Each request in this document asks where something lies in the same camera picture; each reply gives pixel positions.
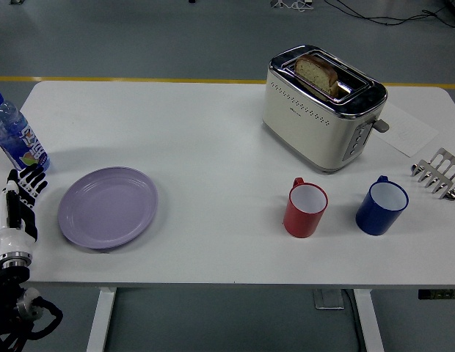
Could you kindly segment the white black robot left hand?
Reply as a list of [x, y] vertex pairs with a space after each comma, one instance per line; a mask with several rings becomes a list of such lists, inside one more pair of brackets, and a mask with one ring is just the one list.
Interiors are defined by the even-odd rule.
[[48, 185], [44, 168], [37, 164], [22, 170], [13, 169], [0, 193], [0, 260], [19, 252], [27, 260], [38, 231], [34, 206]]

